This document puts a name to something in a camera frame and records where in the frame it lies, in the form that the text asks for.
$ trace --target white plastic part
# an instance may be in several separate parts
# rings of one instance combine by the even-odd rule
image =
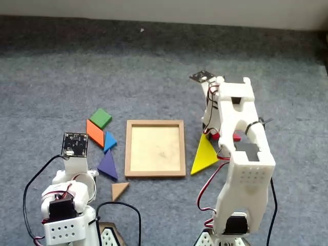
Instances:
[[[63,182],[59,184],[52,184],[48,186],[48,188],[42,193],[42,205],[41,205],[41,213],[43,219],[49,218],[49,204],[51,201],[55,200],[55,194],[62,194],[62,192],[48,194],[53,191],[68,191],[72,196],[74,196],[74,207],[78,213],[82,213],[88,203],[89,194],[88,187],[82,183],[77,182],[75,180],[69,182]]]
[[[47,245],[74,242],[86,238],[84,216],[44,224]]]
[[[95,216],[95,210],[86,206],[77,218],[44,224],[47,245],[74,242],[74,246],[99,246],[96,223],[89,225]]]
[[[112,230],[104,229],[101,234],[101,243],[103,246],[118,246]]]
[[[259,161],[249,161],[246,152],[236,151],[234,146],[233,133],[236,130],[245,132],[249,124],[258,121],[251,81],[244,77],[242,84],[226,83],[219,76],[214,83],[203,83],[203,90],[205,84],[207,88],[217,85],[214,87],[217,92],[212,90],[213,95],[209,93],[210,99],[215,102],[209,100],[202,121],[208,128],[219,129],[221,154],[230,156],[227,180],[217,199],[213,230],[219,238],[227,237],[222,235],[227,219],[235,214],[234,211],[246,210],[248,233],[255,232],[267,206],[268,186],[275,161],[262,124],[252,125],[247,133],[250,142],[259,148]],[[232,97],[240,97],[240,103],[233,104]]]
[[[65,170],[58,170],[56,177],[54,177],[52,180],[52,184],[55,185],[58,183],[70,181],[76,174],[78,173],[67,174]],[[95,178],[99,175],[99,172],[97,170],[88,170],[87,174]],[[89,197],[91,198],[94,193],[94,182],[86,175],[80,175],[76,180],[88,186],[88,193],[89,193]],[[96,199],[96,195],[97,195],[97,189],[91,201],[94,201]]]
[[[208,232],[202,232],[195,246],[246,246],[241,238],[217,239]]]
[[[208,232],[202,232],[195,246],[215,246],[215,244]]]
[[[88,161],[86,157],[70,157],[64,160],[66,174],[86,173]]]

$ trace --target purple triangle tangram piece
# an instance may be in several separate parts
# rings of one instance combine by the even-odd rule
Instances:
[[[100,164],[97,166],[97,169],[107,175],[111,176],[114,179],[117,179],[117,173],[115,168],[115,163],[113,160],[111,150],[108,150]]]

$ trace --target blue triangle tangram piece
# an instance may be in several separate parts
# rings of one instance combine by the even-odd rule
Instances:
[[[106,132],[105,136],[105,147],[104,147],[104,153],[106,153],[109,149],[114,147],[117,144],[116,140],[112,136],[110,132]]]
[[[97,169],[117,180],[115,163],[110,150],[107,151],[100,164],[97,166]]]

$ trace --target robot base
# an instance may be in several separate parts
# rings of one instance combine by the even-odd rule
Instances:
[[[244,238],[219,239],[212,234],[211,229],[204,229],[194,246],[251,246]]]

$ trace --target square wooden board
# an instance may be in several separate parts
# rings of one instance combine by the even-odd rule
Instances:
[[[185,176],[183,120],[128,120],[126,177]]]

